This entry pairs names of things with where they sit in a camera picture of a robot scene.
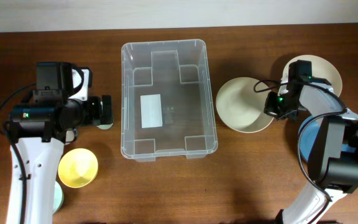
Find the blue bowl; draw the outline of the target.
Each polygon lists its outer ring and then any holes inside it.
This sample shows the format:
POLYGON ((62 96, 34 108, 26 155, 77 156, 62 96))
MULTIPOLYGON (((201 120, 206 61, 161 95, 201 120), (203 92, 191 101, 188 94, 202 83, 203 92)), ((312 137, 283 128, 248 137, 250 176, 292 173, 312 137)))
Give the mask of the blue bowl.
MULTIPOLYGON (((300 132, 300 129, 313 118, 313 116, 307 117, 301 124, 298 133, 300 132)), ((308 162, 308 158, 310 156, 310 152, 312 150, 314 141, 317 137, 319 131, 319 124, 317 121, 313 121, 309 124, 308 127, 305 128, 303 135, 300 140, 300 151, 301 151, 301 157, 305 162, 308 162)), ((342 144, 342 152, 355 152, 356 148, 350 147, 348 144, 342 144)))

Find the grey cup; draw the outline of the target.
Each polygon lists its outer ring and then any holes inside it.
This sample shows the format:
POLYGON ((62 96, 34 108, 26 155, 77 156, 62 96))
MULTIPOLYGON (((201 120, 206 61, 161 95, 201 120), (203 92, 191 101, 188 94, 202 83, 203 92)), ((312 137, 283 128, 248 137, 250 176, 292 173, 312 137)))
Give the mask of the grey cup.
POLYGON ((76 139, 77 139, 77 131, 75 129, 68 130, 66 132, 65 145, 69 145, 69 144, 75 142, 76 139))

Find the cream bowl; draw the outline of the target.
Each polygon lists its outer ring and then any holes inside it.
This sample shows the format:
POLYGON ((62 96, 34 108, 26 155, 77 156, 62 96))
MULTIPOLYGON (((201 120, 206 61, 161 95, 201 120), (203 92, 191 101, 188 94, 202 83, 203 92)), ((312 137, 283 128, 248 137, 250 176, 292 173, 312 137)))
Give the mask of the cream bowl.
POLYGON ((268 127, 273 117, 264 113, 268 93, 256 93, 259 81, 251 77, 226 82, 216 96, 216 110, 222 122, 240 133, 257 133, 268 127))

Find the beige bowl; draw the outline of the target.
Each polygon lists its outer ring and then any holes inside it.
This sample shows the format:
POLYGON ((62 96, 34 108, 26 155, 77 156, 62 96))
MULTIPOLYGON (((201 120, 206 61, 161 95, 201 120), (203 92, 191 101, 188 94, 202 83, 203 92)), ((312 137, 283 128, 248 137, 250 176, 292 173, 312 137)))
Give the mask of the beige bowl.
POLYGON ((337 68, 324 58, 315 55, 299 55, 291 59, 284 67, 281 81, 288 81, 289 65, 297 60, 310 61, 312 64, 312 75, 327 79, 333 87, 335 95, 340 96, 342 92, 342 78, 337 68))

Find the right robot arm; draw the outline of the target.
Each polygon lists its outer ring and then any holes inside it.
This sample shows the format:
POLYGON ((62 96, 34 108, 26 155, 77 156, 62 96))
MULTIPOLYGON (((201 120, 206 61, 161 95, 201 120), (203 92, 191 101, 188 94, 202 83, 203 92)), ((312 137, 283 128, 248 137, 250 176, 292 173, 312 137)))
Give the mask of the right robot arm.
POLYGON ((287 208, 281 209, 275 223, 318 223, 338 200, 358 188, 358 114, 335 95, 331 83, 312 75, 312 63, 297 60, 288 75, 268 88, 264 113, 280 119, 296 119, 300 110, 312 115, 299 130, 301 138, 311 123, 319 129, 303 165, 301 146, 296 146, 300 170, 306 185, 287 208))

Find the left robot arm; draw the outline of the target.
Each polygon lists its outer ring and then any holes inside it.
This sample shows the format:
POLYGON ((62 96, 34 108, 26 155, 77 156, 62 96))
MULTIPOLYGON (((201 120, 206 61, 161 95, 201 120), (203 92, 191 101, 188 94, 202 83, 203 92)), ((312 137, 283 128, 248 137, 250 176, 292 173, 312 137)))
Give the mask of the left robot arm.
POLYGON ((82 126, 108 129, 112 98, 89 96, 93 73, 69 62, 39 62, 36 82, 3 124, 12 178, 7 223, 51 223, 58 165, 82 126))

